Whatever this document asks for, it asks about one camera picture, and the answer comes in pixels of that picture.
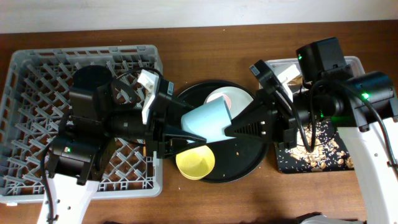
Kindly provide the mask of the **pink plastic cup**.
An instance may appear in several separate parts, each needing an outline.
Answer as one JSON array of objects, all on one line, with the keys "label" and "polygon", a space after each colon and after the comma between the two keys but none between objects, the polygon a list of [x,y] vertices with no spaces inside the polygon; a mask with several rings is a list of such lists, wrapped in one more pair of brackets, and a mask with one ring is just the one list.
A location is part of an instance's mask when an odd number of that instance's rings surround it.
[{"label": "pink plastic cup", "polygon": [[226,102],[226,104],[228,106],[228,109],[230,110],[231,109],[231,100],[230,100],[229,96],[228,95],[224,95],[223,97],[224,97],[225,102]]}]

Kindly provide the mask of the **blue plastic cup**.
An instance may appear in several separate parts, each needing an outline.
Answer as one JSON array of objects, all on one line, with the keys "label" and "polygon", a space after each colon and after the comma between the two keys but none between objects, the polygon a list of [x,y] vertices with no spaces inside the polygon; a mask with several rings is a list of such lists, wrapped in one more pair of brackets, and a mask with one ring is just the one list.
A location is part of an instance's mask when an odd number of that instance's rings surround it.
[{"label": "blue plastic cup", "polygon": [[206,139],[207,143],[233,139],[224,133],[231,125],[231,115],[224,98],[201,105],[184,114],[181,118],[182,129]]}]

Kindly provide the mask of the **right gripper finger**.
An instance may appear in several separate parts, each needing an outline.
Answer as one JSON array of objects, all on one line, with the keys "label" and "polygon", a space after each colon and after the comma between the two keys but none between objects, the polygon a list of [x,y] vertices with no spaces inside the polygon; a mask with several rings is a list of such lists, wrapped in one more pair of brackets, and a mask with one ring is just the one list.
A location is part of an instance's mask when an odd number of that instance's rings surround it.
[{"label": "right gripper finger", "polygon": [[273,110],[270,94],[265,90],[257,90],[253,101],[232,121],[265,121]]},{"label": "right gripper finger", "polygon": [[238,139],[252,139],[263,143],[273,141],[277,115],[275,112],[241,113],[224,129],[225,135]]}]

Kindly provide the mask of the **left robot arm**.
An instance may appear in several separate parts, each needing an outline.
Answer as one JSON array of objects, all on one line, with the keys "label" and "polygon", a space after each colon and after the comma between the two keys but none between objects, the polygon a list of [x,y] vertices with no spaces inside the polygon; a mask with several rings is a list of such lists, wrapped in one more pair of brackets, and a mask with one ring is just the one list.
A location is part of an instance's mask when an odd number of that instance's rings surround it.
[{"label": "left robot arm", "polygon": [[[83,221],[119,138],[159,159],[206,144],[204,137],[168,124],[170,106],[184,112],[193,106],[174,96],[172,82],[160,71],[137,67],[129,74],[137,75],[146,89],[142,108],[134,103],[134,89],[104,66],[89,65],[73,74],[72,107],[63,114],[40,161],[45,195],[39,223]],[[116,90],[131,95],[132,102],[118,103]]]}]

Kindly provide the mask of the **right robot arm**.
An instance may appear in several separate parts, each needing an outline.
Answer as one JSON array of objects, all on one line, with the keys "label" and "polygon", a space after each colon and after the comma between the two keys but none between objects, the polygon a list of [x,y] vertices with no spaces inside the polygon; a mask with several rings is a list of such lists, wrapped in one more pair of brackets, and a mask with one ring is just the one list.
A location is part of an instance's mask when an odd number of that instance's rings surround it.
[{"label": "right robot arm", "polygon": [[251,66],[261,88],[225,135],[291,149],[305,126],[329,120],[354,164],[368,223],[397,222],[397,93],[382,72],[359,77],[331,37],[297,49],[305,91],[289,97],[263,60]]}]

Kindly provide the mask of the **grey plastic dishwasher rack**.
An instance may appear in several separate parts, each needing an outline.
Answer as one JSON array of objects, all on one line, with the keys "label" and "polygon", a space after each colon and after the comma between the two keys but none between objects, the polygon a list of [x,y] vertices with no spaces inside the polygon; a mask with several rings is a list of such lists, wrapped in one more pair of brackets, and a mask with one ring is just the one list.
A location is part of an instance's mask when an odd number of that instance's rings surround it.
[{"label": "grey plastic dishwasher rack", "polygon": [[[137,105],[144,90],[128,70],[163,69],[153,45],[30,49],[13,53],[1,98],[1,202],[40,203],[44,186],[40,160],[70,109],[74,72],[87,65],[106,67],[134,89]],[[95,199],[155,197],[162,191],[162,162],[143,155],[138,145],[116,140]]]}]

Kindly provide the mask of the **yellow plastic bowl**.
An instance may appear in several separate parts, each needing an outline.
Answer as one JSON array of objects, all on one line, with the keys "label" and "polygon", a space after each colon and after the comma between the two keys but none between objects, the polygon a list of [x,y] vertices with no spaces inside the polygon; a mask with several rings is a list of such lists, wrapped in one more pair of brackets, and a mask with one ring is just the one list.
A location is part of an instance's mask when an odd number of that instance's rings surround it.
[{"label": "yellow plastic bowl", "polygon": [[175,161],[185,178],[200,180],[213,170],[215,155],[208,146],[201,146],[177,154]]}]

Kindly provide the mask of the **clear plastic bin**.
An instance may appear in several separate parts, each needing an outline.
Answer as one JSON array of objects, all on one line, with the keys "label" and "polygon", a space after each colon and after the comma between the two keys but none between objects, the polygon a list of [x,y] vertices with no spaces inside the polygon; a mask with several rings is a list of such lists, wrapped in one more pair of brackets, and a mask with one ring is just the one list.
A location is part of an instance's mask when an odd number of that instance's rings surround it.
[{"label": "clear plastic bin", "polygon": [[[364,68],[361,64],[359,58],[355,56],[345,56],[345,62],[347,65],[351,67],[351,71],[354,77],[360,77],[365,74]],[[268,60],[266,64],[272,69],[274,72],[273,65],[282,65],[284,63],[294,63],[299,69],[301,75],[299,77],[294,78],[292,81],[288,83],[288,86],[292,93],[299,92],[299,90],[306,90],[305,87],[302,87],[302,72],[299,65],[299,60],[297,58],[287,58],[287,59],[277,59],[277,60]]]}]

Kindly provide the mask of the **round black serving tray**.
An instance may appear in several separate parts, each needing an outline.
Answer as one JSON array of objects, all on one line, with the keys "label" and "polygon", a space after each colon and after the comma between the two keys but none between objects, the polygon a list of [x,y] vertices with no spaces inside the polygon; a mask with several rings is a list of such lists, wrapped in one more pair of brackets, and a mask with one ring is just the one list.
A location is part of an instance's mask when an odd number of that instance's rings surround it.
[{"label": "round black serving tray", "polygon": [[[250,102],[254,95],[245,87],[224,81],[210,80],[194,84],[177,95],[192,106],[204,104],[211,92],[224,87],[234,87],[241,91],[243,100]],[[238,180],[252,172],[263,160],[269,146],[250,139],[230,139],[208,145],[215,155],[215,166],[203,182],[219,184]]]}]

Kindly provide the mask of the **grey round plate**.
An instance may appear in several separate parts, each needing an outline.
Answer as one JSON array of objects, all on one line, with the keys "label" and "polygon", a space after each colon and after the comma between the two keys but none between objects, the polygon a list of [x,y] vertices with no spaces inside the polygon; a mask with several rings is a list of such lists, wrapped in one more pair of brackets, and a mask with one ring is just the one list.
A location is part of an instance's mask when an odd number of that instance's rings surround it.
[{"label": "grey round plate", "polygon": [[219,97],[223,97],[224,95],[228,95],[231,100],[231,109],[229,113],[232,119],[240,114],[240,112],[253,101],[253,97],[243,89],[234,86],[225,86],[212,91],[206,97],[205,104]]}]

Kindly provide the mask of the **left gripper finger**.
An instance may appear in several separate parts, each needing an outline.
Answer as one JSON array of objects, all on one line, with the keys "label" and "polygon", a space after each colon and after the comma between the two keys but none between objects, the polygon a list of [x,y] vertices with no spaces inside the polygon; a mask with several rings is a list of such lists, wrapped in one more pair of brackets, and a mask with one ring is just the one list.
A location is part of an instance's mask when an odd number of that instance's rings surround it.
[{"label": "left gripper finger", "polygon": [[162,135],[164,141],[171,146],[202,146],[206,144],[206,139],[204,137],[170,125],[164,126]]},{"label": "left gripper finger", "polygon": [[206,142],[193,141],[189,143],[186,140],[170,140],[169,142],[162,142],[159,144],[157,150],[158,159],[168,159],[170,157],[176,156],[177,154],[193,149],[196,147],[205,146]]}]

